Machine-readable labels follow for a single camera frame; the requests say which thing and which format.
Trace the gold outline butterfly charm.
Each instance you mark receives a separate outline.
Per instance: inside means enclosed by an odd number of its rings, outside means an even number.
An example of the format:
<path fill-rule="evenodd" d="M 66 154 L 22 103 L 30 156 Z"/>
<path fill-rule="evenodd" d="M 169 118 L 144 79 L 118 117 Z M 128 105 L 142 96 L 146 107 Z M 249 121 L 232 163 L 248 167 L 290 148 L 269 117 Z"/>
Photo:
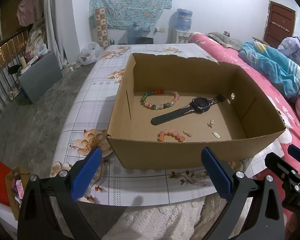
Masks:
<path fill-rule="evenodd" d="M 210 128 L 213 127 L 213 124 L 214 124 L 214 120 L 212 120 L 212 119 L 207 123 L 207 125 L 208 125 Z"/>

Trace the gold butterfly charms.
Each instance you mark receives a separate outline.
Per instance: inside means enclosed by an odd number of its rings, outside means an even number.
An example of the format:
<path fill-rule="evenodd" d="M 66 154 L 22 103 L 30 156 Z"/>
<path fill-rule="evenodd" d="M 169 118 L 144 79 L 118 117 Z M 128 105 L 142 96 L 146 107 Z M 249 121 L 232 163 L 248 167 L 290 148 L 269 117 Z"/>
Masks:
<path fill-rule="evenodd" d="M 189 132 L 183 131 L 183 133 L 184 133 L 186 136 L 188 136 L 188 137 L 192 137 L 192 134 L 189 133 Z"/>

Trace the pink strap smart watch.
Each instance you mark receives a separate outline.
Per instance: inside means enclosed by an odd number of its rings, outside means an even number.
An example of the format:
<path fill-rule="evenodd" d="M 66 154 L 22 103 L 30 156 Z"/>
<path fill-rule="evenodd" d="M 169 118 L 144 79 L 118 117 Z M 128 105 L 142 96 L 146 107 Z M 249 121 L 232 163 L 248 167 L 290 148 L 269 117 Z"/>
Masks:
<path fill-rule="evenodd" d="M 154 126 L 164 124 L 177 118 L 181 118 L 191 113 L 202 114 L 207 112 L 211 106 L 222 103 L 225 101 L 225 97 L 218 95 L 215 98 L 206 98 L 203 96 L 192 99 L 192 101 L 184 107 L 181 107 L 175 111 L 156 116 L 151 119 L 151 124 Z"/>

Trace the brown paper bag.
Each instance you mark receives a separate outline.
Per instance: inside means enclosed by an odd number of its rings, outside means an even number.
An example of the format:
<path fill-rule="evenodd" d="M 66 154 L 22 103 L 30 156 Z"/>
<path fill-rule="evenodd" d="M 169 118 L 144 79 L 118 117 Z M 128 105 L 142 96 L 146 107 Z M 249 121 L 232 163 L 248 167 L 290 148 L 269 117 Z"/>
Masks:
<path fill-rule="evenodd" d="M 29 178 L 30 172 L 21 166 L 16 167 L 5 176 L 8 200 L 15 220 L 19 218 L 21 204 Z"/>

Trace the red gift bag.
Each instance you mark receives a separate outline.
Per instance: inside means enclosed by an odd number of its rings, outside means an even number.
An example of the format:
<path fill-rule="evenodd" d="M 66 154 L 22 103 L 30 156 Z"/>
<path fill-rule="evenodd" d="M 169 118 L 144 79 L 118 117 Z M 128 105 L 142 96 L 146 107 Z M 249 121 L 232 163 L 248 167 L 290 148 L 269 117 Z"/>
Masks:
<path fill-rule="evenodd" d="M 5 176 L 11 172 L 11 168 L 0 161 L 0 203 L 10 207 L 10 201 L 7 194 Z"/>

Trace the white fluffy rug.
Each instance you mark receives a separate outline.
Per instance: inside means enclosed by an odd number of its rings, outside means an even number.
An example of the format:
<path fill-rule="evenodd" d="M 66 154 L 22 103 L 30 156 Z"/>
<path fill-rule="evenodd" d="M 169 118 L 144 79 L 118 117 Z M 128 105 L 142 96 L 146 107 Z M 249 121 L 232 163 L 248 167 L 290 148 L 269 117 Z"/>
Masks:
<path fill-rule="evenodd" d="M 177 204 L 129 207 L 103 239 L 202 239 L 225 205 L 214 193 Z"/>

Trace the blue quilt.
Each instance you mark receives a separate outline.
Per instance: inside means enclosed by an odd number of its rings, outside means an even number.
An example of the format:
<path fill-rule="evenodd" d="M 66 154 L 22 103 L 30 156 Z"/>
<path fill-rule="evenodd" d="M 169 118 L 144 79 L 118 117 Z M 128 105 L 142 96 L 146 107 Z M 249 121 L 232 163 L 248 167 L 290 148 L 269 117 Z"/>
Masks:
<path fill-rule="evenodd" d="M 266 77 L 290 101 L 296 102 L 300 90 L 300 66 L 277 49 L 258 41 L 244 42 L 239 57 Z"/>

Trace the person in lilac jacket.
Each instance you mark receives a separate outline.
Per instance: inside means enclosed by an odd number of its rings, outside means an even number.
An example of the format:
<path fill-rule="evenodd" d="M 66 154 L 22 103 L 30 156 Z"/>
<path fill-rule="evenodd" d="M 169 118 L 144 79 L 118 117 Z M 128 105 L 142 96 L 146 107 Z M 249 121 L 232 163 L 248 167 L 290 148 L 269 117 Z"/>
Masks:
<path fill-rule="evenodd" d="M 300 66 L 300 37 L 284 38 L 277 49 Z"/>

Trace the dark red door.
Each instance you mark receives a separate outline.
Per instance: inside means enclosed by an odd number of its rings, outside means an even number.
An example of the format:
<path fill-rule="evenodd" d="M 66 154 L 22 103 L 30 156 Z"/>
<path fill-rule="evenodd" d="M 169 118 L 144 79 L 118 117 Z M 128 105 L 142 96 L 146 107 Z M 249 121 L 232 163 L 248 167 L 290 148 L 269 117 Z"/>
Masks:
<path fill-rule="evenodd" d="M 277 48 L 284 38 L 293 36 L 295 18 L 295 10 L 270 1 L 264 42 Z"/>

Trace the brown cardboard box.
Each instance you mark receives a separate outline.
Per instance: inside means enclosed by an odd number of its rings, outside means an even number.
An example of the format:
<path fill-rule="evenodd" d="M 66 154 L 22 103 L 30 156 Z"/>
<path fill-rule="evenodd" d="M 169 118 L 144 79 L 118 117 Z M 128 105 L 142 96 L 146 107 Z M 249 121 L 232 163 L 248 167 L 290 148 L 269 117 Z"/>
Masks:
<path fill-rule="evenodd" d="M 177 55 L 130 55 L 107 139 L 128 169 L 199 167 L 211 148 L 224 161 L 253 157 L 285 124 L 240 66 Z"/>

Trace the grey storage box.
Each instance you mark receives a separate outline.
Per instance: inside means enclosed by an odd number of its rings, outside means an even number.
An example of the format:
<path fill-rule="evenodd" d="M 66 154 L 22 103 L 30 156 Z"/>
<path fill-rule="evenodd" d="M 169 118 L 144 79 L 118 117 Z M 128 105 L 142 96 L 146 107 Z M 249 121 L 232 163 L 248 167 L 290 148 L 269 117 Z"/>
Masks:
<path fill-rule="evenodd" d="M 50 51 L 18 78 L 25 95 L 35 103 L 62 77 L 55 53 Z"/>

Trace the white plastic bag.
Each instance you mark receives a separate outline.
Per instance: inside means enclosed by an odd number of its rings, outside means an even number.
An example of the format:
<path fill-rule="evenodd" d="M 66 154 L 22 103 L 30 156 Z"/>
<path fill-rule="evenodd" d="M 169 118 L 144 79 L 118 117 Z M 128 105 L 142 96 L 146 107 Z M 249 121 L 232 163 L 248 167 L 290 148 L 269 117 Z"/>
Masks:
<path fill-rule="evenodd" d="M 96 42 L 90 42 L 86 47 L 81 50 L 78 56 L 78 61 L 86 66 L 98 60 L 104 53 L 104 49 Z"/>

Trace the white water dispenser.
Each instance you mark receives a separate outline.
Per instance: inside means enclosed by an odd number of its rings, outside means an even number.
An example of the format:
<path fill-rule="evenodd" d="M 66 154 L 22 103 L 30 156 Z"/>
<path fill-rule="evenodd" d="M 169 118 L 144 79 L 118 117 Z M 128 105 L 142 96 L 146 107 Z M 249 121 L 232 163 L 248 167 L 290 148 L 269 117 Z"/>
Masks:
<path fill-rule="evenodd" d="M 185 44 L 188 42 L 188 39 L 191 35 L 190 31 L 181 31 L 177 29 L 173 29 L 172 31 L 172 43 L 175 44 Z"/>

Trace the blue water jug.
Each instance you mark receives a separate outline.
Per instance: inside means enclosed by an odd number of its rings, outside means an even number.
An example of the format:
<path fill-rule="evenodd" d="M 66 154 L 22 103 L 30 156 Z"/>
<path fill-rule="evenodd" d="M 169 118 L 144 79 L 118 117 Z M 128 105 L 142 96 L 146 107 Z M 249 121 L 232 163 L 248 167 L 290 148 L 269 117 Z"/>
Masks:
<path fill-rule="evenodd" d="M 191 10 L 181 8 L 179 8 L 177 12 L 178 16 L 175 28 L 179 31 L 189 31 L 191 29 L 193 12 Z"/>

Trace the teal patterned wall cloth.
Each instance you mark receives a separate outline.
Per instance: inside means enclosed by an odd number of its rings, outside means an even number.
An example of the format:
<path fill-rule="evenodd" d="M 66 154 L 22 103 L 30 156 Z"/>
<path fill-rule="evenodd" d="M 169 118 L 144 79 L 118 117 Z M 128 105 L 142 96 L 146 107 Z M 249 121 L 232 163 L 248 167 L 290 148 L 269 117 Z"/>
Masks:
<path fill-rule="evenodd" d="M 165 9 L 171 9 L 172 0 L 90 0 L 89 25 L 96 27 L 95 10 L 106 9 L 107 26 L 128 29 L 136 22 L 145 31 L 155 27 Z"/>

